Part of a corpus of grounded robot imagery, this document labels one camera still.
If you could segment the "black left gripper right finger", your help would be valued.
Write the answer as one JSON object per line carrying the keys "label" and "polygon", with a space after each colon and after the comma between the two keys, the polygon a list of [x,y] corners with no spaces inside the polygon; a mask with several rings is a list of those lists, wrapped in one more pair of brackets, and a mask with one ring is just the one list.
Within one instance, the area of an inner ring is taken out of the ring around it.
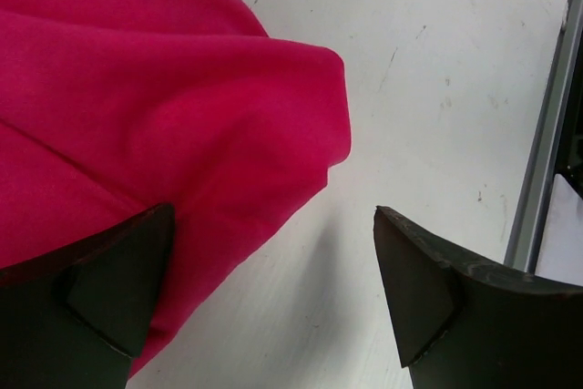
{"label": "black left gripper right finger", "polygon": [[445,240],[388,207],[373,239],[416,388],[579,388],[582,290]]}

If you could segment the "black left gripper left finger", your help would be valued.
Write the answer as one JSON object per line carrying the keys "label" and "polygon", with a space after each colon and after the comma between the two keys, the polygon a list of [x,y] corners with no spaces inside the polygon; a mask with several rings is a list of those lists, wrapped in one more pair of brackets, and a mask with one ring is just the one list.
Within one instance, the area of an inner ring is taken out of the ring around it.
{"label": "black left gripper left finger", "polygon": [[174,241],[158,204],[1,270],[4,388],[123,388],[140,357]]}

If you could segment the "red t shirt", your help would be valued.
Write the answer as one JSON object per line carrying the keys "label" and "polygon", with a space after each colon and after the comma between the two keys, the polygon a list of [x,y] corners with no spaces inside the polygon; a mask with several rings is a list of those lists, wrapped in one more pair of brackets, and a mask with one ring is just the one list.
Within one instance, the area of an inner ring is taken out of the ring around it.
{"label": "red t shirt", "polygon": [[242,0],[1,0],[2,264],[175,207],[135,370],[350,148],[341,58]]}

